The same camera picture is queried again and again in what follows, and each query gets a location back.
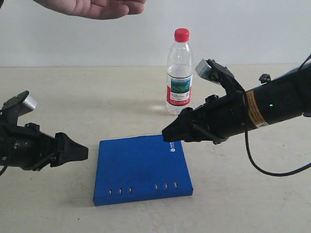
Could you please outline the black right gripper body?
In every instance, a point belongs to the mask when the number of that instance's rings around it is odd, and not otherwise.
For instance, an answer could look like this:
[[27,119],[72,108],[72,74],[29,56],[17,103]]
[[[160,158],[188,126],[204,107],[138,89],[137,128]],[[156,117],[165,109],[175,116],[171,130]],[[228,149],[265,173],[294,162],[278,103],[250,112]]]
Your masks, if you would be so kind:
[[219,144],[229,137],[245,132],[244,98],[239,95],[234,101],[219,105],[213,109],[210,104],[203,104],[193,109],[193,124],[208,129],[219,138]]

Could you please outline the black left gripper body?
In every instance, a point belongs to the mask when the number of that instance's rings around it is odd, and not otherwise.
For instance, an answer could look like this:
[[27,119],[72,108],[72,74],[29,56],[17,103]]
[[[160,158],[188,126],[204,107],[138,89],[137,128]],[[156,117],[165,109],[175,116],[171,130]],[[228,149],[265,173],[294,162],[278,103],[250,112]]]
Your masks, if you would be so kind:
[[62,142],[40,131],[40,126],[7,125],[7,165],[28,171],[39,171],[55,165],[62,151]]

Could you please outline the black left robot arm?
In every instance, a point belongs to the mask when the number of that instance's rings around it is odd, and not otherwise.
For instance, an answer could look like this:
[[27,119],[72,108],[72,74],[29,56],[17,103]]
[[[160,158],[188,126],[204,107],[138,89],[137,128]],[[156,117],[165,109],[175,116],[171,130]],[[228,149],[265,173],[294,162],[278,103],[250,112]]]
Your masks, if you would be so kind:
[[8,167],[26,171],[40,171],[45,166],[61,166],[68,162],[84,161],[88,148],[74,142],[65,133],[50,136],[40,131],[40,126],[0,125],[0,165],[3,174]]

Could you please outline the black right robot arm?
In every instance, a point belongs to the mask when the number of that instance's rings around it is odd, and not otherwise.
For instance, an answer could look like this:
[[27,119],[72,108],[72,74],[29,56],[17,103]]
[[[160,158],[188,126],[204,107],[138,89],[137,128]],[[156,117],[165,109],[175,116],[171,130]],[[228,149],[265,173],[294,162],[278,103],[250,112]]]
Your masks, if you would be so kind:
[[212,141],[220,144],[229,137],[273,125],[311,112],[311,65],[305,64],[284,75],[245,91],[225,67],[210,63],[197,72],[220,84],[226,95],[211,95],[199,107],[185,108],[162,130],[165,142]]

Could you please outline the person's open hand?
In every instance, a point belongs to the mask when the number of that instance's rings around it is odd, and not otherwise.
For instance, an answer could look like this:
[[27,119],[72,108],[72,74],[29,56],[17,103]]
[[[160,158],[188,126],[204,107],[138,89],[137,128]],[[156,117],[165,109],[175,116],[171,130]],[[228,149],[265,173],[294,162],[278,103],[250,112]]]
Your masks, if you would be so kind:
[[52,11],[75,17],[95,20],[118,19],[139,15],[144,11],[145,0],[37,0],[37,4]]

